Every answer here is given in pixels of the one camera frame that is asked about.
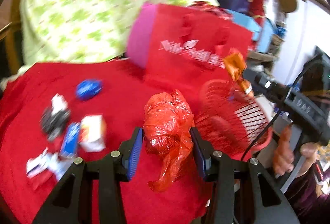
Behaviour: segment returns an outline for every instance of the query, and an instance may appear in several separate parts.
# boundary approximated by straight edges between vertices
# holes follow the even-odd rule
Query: red plastic basket
[[[229,156],[240,154],[268,124],[263,109],[246,94],[224,80],[211,80],[201,90],[202,109],[195,125],[213,147]],[[272,138],[268,129],[252,151],[266,147]]]

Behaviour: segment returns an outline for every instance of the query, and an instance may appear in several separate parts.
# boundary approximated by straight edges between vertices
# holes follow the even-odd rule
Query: printed logo
[[[214,66],[218,66],[222,69],[225,68],[222,57],[217,54],[211,54],[211,52],[202,50],[196,50],[195,46],[198,40],[191,40],[185,42],[182,46],[178,42],[169,42],[168,40],[160,42],[160,49],[166,52],[174,54],[188,54],[192,59],[197,61],[208,63]]]

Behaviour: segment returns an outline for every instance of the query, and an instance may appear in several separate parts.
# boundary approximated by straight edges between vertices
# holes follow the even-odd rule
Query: red cloth
[[[85,79],[102,80],[103,89],[82,102],[75,97],[75,88]],[[160,92],[162,89],[145,85],[142,70],[127,60],[83,65],[35,64],[9,83],[0,100],[0,191],[16,218],[22,224],[30,224],[56,184],[53,176],[34,192],[26,177],[29,158],[37,157],[46,147],[53,153],[60,147],[60,143],[54,146],[47,142],[39,125],[42,112],[56,93],[68,102],[71,121],[80,121],[86,114],[103,114],[107,123],[106,149],[100,153],[85,153],[82,149],[78,152],[91,161],[118,149],[123,140],[130,138],[134,127],[143,125],[144,105]],[[147,154],[143,146],[135,177],[121,184],[128,224],[189,223],[204,213],[211,185],[201,181],[196,168],[167,191],[155,193],[147,183],[158,178],[161,167],[159,157]],[[98,223],[97,201],[94,192],[93,223]]]

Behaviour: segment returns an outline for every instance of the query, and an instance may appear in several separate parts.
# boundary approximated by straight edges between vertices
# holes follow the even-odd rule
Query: red shopping bag
[[[212,79],[228,80],[223,57],[246,57],[252,32],[212,13],[159,4],[144,80],[166,90],[199,91]]]

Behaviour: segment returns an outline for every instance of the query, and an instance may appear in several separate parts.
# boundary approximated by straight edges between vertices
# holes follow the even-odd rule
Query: purple sleeve
[[[316,196],[314,171],[310,168],[306,174],[296,178],[285,193],[301,224],[329,224],[330,197]]]

